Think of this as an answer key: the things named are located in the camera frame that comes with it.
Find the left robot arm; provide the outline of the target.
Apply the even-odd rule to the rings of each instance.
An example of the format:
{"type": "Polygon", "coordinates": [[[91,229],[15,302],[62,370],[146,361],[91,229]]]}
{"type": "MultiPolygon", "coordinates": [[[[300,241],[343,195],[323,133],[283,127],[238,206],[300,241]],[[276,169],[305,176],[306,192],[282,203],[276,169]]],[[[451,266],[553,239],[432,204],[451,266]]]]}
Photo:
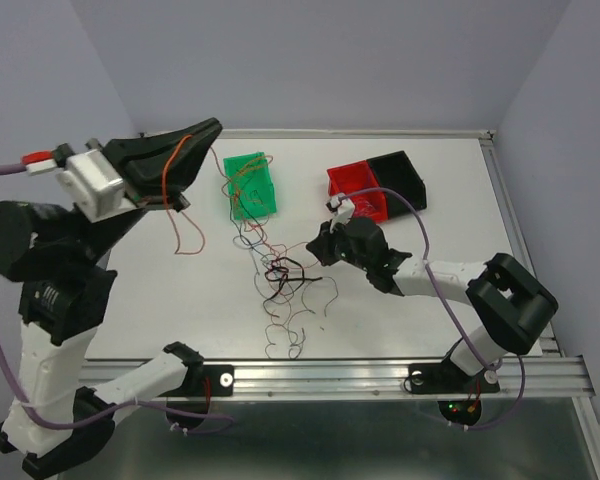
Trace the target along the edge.
{"type": "Polygon", "coordinates": [[[203,357],[182,342],[107,383],[83,386],[85,354],[101,326],[116,272],[102,258],[148,212],[188,203],[222,130],[216,118],[154,136],[62,144],[24,155],[16,172],[53,172],[73,206],[0,202],[0,276],[21,285],[22,350],[5,376],[14,393],[0,423],[0,452],[20,452],[23,470],[48,479],[94,458],[139,408],[178,391],[211,393],[203,357]]]}

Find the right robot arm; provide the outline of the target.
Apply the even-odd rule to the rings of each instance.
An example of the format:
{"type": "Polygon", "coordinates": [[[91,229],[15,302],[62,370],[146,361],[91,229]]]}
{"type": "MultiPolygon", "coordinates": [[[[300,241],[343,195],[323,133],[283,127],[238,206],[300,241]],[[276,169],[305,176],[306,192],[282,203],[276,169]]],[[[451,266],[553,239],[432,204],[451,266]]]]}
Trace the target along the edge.
{"type": "Polygon", "coordinates": [[[376,290],[395,296],[438,298],[446,311],[457,302],[473,308],[481,325],[461,339],[440,366],[443,384],[462,390],[506,354],[529,353],[559,309],[555,296],[506,253],[484,262],[430,261],[391,248],[371,219],[326,221],[306,249],[323,266],[340,261],[365,272],[376,290]]]}

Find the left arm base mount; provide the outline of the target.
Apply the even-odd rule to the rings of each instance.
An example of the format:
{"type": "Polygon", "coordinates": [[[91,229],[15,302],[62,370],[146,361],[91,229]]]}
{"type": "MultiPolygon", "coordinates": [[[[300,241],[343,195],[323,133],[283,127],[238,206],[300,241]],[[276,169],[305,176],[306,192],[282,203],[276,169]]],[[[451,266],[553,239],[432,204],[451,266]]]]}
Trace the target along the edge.
{"type": "Polygon", "coordinates": [[[204,364],[195,373],[187,373],[183,383],[164,393],[165,397],[231,397],[234,391],[235,368],[231,364],[204,364]]]}

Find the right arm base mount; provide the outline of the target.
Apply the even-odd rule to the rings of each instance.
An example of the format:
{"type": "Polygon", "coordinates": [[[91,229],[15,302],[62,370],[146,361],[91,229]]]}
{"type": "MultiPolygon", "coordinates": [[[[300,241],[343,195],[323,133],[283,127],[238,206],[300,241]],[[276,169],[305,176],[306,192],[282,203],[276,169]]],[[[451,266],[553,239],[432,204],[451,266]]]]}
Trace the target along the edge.
{"type": "Polygon", "coordinates": [[[413,363],[403,380],[405,391],[414,395],[498,393],[497,379],[488,380],[483,370],[467,375],[453,363],[413,363]]]}

